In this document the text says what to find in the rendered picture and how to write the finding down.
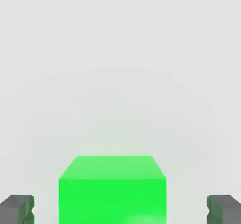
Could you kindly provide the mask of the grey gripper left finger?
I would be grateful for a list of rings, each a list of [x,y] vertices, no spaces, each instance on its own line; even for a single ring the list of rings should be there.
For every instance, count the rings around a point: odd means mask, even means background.
[[[34,224],[33,195],[10,195],[0,203],[0,224]]]

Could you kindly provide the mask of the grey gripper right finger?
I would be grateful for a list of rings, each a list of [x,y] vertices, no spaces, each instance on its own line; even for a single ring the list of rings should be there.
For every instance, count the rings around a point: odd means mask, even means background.
[[[241,224],[241,203],[231,195],[207,196],[207,224]]]

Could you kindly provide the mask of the small green cube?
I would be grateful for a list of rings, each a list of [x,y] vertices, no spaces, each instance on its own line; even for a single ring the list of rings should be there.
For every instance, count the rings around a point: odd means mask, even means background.
[[[166,177],[151,156],[78,156],[59,178],[59,224],[167,224]]]

